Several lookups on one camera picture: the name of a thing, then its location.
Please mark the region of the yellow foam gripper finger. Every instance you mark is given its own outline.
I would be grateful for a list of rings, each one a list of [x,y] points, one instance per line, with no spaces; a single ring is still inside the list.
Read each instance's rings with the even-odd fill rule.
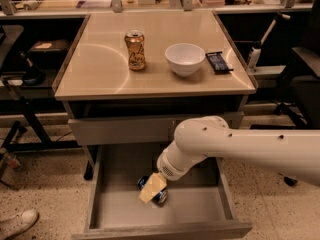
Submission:
[[[139,199],[148,203],[164,188],[167,188],[167,180],[160,173],[153,173],[148,176],[144,188],[140,190]]]

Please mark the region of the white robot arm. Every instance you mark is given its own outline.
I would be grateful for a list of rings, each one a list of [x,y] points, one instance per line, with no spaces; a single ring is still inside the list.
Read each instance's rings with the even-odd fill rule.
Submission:
[[[320,185],[319,130],[232,129],[223,118],[206,116],[184,120],[176,127],[139,199],[150,202],[169,181],[179,180],[209,157],[235,159]]]

